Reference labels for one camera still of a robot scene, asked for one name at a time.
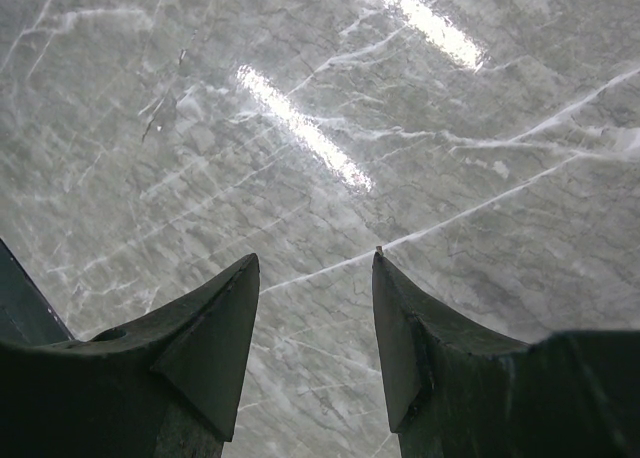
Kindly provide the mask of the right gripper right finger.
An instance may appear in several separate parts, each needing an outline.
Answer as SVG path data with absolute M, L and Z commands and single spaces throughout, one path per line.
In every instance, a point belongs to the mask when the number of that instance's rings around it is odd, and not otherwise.
M 372 263 L 389 427 L 405 457 L 635 457 L 639 335 L 569 330 L 527 344 Z

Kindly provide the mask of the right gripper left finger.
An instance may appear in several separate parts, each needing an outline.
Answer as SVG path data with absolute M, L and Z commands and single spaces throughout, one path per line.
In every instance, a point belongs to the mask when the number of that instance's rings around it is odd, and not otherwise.
M 5 457 L 218 457 L 234 435 L 259 260 L 88 341 L 1 345 Z

